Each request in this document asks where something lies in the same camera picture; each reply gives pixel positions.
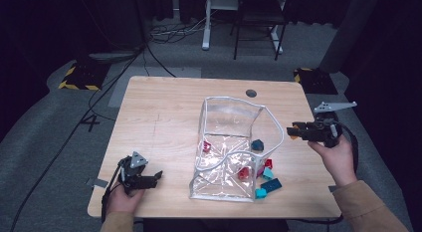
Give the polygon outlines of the grey column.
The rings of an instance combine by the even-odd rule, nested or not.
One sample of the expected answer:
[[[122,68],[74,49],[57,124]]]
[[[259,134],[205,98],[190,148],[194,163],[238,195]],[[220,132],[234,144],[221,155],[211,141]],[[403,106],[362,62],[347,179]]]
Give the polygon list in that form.
[[[351,0],[318,68],[327,74],[337,73],[349,56],[378,0]]]

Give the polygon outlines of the white desk frame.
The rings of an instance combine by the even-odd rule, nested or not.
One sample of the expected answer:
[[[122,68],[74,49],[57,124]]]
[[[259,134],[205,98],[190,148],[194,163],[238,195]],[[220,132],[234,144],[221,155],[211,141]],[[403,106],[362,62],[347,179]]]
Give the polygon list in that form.
[[[210,49],[210,38],[211,38],[211,14],[215,10],[233,11],[234,19],[237,12],[238,0],[206,0],[205,9],[205,29],[203,33],[202,49]]]

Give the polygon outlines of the clear plastic bag white trim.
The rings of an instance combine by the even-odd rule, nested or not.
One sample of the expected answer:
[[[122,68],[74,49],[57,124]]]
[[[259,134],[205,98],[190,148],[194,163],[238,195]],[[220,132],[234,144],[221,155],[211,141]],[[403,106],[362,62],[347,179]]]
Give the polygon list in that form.
[[[251,148],[260,139],[264,150]],[[203,152],[203,141],[211,150]],[[257,171],[284,141],[284,130],[267,107],[230,97],[204,100],[198,125],[198,142],[192,199],[252,202],[256,199]],[[238,171],[248,167],[250,176],[240,180]]]

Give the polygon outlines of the grey floor plate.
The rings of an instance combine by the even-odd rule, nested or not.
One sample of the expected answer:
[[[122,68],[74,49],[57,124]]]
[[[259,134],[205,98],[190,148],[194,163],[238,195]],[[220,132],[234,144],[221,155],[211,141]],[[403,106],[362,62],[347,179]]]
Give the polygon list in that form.
[[[117,53],[94,53],[89,54],[89,57],[100,63],[118,63],[130,60],[137,56],[137,52],[117,52]]]

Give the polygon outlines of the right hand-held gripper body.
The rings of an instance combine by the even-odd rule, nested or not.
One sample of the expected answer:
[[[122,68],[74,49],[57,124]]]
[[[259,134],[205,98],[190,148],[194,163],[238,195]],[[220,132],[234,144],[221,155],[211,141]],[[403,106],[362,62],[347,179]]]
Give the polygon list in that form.
[[[309,125],[314,129],[314,134],[310,141],[322,142],[325,147],[335,147],[338,145],[338,138],[346,131],[350,137],[351,144],[357,146],[357,138],[351,130],[339,121],[337,111],[356,107],[357,103],[325,103],[322,102],[314,108],[315,120]]]

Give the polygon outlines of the black chair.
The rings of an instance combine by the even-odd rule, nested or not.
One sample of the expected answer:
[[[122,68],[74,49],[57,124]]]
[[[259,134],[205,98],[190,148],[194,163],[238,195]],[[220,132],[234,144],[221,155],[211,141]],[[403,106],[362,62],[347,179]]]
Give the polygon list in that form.
[[[233,59],[237,59],[240,42],[258,41],[258,38],[242,38],[242,28],[265,28],[275,50],[275,60],[282,53],[282,41],[288,25],[285,16],[286,0],[238,0],[237,12],[231,31],[236,31]]]

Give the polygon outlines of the person's right hand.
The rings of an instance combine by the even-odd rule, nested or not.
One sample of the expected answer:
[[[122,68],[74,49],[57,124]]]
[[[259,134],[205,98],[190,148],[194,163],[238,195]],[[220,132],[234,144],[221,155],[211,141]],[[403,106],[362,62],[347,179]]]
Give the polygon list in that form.
[[[337,187],[343,187],[357,180],[353,167],[352,146],[344,135],[338,138],[338,145],[332,148],[314,141],[309,141],[308,145],[321,157]]]

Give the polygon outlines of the person's left hand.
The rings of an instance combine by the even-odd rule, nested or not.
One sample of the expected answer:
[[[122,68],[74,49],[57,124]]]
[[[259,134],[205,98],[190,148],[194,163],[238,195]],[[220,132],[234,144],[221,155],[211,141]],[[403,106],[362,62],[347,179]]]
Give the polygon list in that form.
[[[124,212],[133,214],[144,194],[144,190],[133,190],[127,194],[121,184],[116,184],[110,192],[108,203],[106,206],[106,213]]]

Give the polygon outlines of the yellow black striped base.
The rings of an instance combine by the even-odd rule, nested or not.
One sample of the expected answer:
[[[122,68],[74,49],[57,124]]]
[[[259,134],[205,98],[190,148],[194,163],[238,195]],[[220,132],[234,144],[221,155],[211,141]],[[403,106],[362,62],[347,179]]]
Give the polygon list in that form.
[[[320,69],[297,68],[294,70],[294,79],[306,94],[337,95],[330,74]]]
[[[103,88],[110,64],[83,66],[73,63],[59,84],[59,89],[97,91]]]

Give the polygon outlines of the dark blue flat toy block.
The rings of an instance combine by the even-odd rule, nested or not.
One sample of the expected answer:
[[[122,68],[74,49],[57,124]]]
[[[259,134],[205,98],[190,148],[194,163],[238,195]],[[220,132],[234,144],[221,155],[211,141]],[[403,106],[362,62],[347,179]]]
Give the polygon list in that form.
[[[267,193],[273,192],[277,189],[282,188],[283,185],[278,178],[271,179],[261,184],[261,188],[265,189]]]

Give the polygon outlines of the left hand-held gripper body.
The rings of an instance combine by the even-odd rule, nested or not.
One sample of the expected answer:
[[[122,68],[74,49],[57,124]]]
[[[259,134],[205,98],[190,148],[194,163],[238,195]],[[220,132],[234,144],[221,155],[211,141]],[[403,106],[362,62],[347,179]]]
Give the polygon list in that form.
[[[131,195],[134,190],[145,189],[145,178],[141,175],[148,161],[134,151],[132,155],[123,158],[119,163],[118,182],[124,187],[127,195]]]

